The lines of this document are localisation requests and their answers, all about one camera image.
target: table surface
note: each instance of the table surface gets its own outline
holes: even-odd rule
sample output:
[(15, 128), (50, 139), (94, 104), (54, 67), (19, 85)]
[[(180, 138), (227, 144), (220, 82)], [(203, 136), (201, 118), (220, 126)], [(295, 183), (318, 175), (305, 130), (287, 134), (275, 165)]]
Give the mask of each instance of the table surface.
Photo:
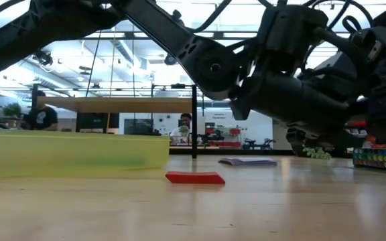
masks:
[[(386, 173), (343, 159), (219, 158), (172, 156), (166, 170), (120, 179), (0, 181), (0, 240), (386, 240)], [(226, 185), (173, 185), (167, 170), (217, 171)]]
[(107, 98), (107, 97), (43, 97), (38, 103), (51, 104), (83, 113), (190, 113), (191, 98)]

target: shelf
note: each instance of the shelf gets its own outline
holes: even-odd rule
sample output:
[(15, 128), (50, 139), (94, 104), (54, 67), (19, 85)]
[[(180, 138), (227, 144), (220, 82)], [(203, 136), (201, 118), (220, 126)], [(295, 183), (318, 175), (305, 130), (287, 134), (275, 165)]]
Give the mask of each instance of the shelf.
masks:
[(38, 97), (38, 103), (50, 104), (74, 112), (92, 113), (191, 113), (191, 98), (105, 98)]

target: potted plant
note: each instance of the potted plant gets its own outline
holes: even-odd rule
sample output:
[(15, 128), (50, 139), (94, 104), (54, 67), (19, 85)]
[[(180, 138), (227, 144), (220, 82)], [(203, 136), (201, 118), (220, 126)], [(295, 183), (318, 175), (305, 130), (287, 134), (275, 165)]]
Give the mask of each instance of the potted plant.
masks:
[(9, 118), (20, 118), (21, 117), (21, 107), (18, 103), (8, 104), (3, 108), (3, 114)]
[(18, 103), (11, 103), (5, 106), (3, 108), (3, 114), (7, 118), (5, 122), (9, 128), (18, 129), (20, 127), (22, 113)]
[(190, 132), (190, 129), (186, 126), (180, 126), (178, 128), (178, 130), (180, 131), (180, 134), (183, 136), (183, 137), (187, 137), (188, 136), (188, 133)]

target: green plant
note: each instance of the green plant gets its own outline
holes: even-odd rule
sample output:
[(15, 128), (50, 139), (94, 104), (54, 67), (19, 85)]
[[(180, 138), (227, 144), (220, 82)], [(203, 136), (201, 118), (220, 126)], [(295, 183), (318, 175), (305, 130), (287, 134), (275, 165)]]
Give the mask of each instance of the green plant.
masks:
[(20, 118), (21, 116), (20, 104), (18, 103), (8, 104), (6, 107), (4, 107), (3, 113), (5, 116), (8, 116), (8, 117), (16, 116), (17, 118)]
[(317, 158), (317, 159), (324, 159), (324, 160), (329, 160), (332, 158), (332, 155), (329, 153), (325, 152), (322, 147), (305, 147), (303, 148), (303, 152), (306, 153), (307, 156), (311, 158)]
[(190, 132), (190, 129), (186, 126), (181, 126), (178, 128), (178, 130), (180, 131), (180, 133), (183, 137), (186, 137), (188, 135), (188, 133)]

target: ceiling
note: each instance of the ceiling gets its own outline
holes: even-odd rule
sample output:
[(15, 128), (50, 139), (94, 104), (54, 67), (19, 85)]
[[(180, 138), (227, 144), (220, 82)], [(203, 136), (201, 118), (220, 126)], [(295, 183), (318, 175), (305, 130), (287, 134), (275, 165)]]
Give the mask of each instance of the ceiling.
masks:
[[(189, 27), (198, 27), (214, 11), (216, 2), (211, 0), (178, 0), (159, 1), (160, 7), (168, 12), (177, 9), (182, 13), (184, 23)], [(291, 0), (289, 3), (303, 3), (302, 0)], [(386, 10), (386, 0), (359, 0), (373, 17)], [(323, 3), (319, 6), (331, 20), (342, 7), (342, 2), (335, 1)], [(0, 13), (0, 27), (15, 19), (27, 11), (29, 1), (19, 3), (4, 12)], [(257, 31), (264, 7), (258, 1), (234, 0), (223, 11), (220, 17), (206, 31), (226, 31), (227, 36), (237, 35), (247, 37)], [(363, 27), (368, 27), (363, 14), (351, 6), (345, 15), (355, 16)], [(150, 39), (119, 39), (120, 32), (132, 32), (139, 30), (130, 22), (124, 21), (115, 26), (112, 30), (117, 33), (105, 32), (107, 38), (96, 40), (80, 39), (74, 41), (54, 42), (43, 48), (43, 51), (51, 53), (54, 63), (51, 66), (41, 66), (32, 57), (26, 58), (6, 71), (0, 73), (0, 90), (6, 92), (28, 95), (29, 90), (18, 90), (18, 88), (30, 88), (32, 83), (42, 83), (51, 88), (79, 88), (79, 91), (64, 91), (63, 93), (76, 96), (84, 96), (90, 78), (91, 86), (99, 84), (101, 88), (122, 88), (123, 91), (95, 91), (91, 96), (147, 96), (151, 94), (151, 82), (155, 84), (190, 84), (191, 80), (185, 71), (179, 66), (166, 66), (163, 60), (166, 52)], [(333, 29), (340, 32), (339, 35), (347, 37), (343, 33), (346, 30), (341, 23)], [(227, 46), (239, 40), (217, 40)], [(316, 48), (310, 59), (308, 67), (317, 66), (326, 58), (336, 53), (336, 48), (330, 44), (322, 44)], [(91, 68), (92, 74), (82, 74), (84, 70), (80, 67)]]

